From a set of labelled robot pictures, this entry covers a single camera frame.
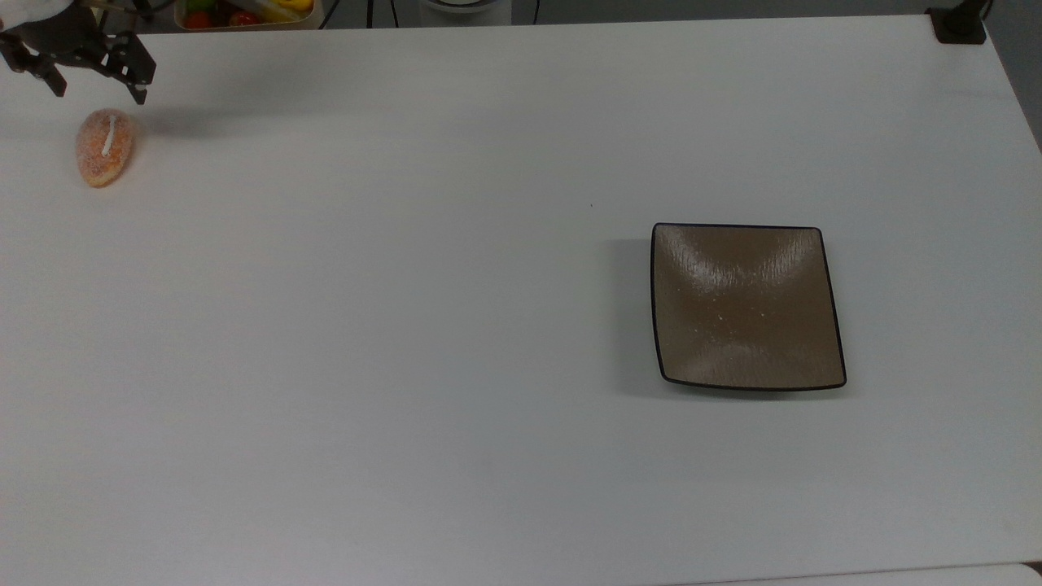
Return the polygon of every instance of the plate rim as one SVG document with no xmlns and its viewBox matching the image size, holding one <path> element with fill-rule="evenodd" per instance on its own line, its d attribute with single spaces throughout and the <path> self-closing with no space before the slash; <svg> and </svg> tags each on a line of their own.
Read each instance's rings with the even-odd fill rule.
<svg viewBox="0 0 1042 586">
<path fill-rule="evenodd" d="M 662 360 L 662 346 L 659 343 L 659 312 L 655 301 L 654 292 L 654 252 L 655 252 L 655 233 L 659 226 L 679 226 L 679 227 L 701 227 L 701 228 L 758 228 L 758 229 L 789 229 L 789 230 L 814 230 L 818 235 L 818 242 L 821 245 L 821 259 L 825 265 L 825 283 L 828 285 L 828 302 L 833 310 L 833 326 L 836 328 L 836 346 L 839 348 L 840 352 L 840 371 L 843 373 L 842 380 L 837 384 L 830 385 L 815 385 L 810 387 L 744 387 L 744 386 L 734 386 L 734 385 L 711 385 L 705 383 L 692 383 L 690 381 L 680 381 L 677 379 L 671 379 L 666 374 L 666 365 Z M 826 389 L 838 389 L 847 384 L 847 371 L 846 371 L 846 357 L 843 352 L 843 338 L 840 335 L 840 318 L 839 314 L 836 312 L 836 293 L 833 290 L 833 277 L 828 270 L 828 254 L 825 251 L 825 239 L 821 231 L 821 228 L 817 226 L 780 226 L 780 225 L 766 225 L 766 224 L 716 224 L 716 223 L 686 223 L 686 222 L 655 222 L 651 227 L 651 263 L 650 263 L 650 282 L 651 282 L 651 329 L 654 333 L 654 353 L 655 359 L 659 361 L 659 373 L 664 380 L 669 383 L 676 385 L 684 385 L 686 387 L 698 387 L 703 389 L 723 389 L 730 391 L 760 391 L 760 392 L 798 392 L 798 391 L 821 391 Z"/>
</svg>

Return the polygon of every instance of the brown plate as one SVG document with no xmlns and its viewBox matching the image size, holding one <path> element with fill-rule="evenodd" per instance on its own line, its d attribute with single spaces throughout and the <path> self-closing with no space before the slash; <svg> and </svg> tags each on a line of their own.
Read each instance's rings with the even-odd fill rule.
<svg viewBox="0 0 1042 586">
<path fill-rule="evenodd" d="M 801 391 L 846 384 L 821 230 L 655 224 L 651 315 L 667 381 Z"/>
</svg>

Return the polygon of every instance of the gray floor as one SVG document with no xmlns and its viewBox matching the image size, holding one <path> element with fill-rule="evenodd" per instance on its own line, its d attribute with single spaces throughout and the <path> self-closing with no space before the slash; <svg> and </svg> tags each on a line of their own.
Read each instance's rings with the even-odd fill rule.
<svg viewBox="0 0 1042 586">
<path fill-rule="evenodd" d="M 419 26 L 417 0 L 394 0 L 398 23 Z M 532 22 L 537 0 L 513 0 L 514 23 Z M 537 24 L 859 15 L 921 15 L 954 0 L 540 0 Z M 376 0 L 374 26 L 393 27 L 391 0 Z M 340 0 L 329 28 L 359 28 L 365 0 Z M 991 33 L 1020 105 L 1042 145 L 1042 0 L 995 0 Z"/>
</svg>

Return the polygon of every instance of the fruit basket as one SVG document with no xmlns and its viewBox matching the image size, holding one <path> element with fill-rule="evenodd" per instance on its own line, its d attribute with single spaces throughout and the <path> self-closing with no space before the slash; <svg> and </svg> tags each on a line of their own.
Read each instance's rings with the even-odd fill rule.
<svg viewBox="0 0 1042 586">
<path fill-rule="evenodd" d="M 190 32 L 318 28 L 322 0 L 177 0 L 174 22 Z"/>
</svg>

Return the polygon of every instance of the sugar-coated bun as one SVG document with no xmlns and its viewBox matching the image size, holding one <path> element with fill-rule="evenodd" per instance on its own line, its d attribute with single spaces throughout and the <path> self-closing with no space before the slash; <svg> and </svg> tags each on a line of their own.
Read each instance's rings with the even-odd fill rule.
<svg viewBox="0 0 1042 586">
<path fill-rule="evenodd" d="M 92 188 L 116 180 L 133 149 L 133 120 L 118 109 L 99 109 L 86 117 L 76 135 L 76 165 Z"/>
</svg>

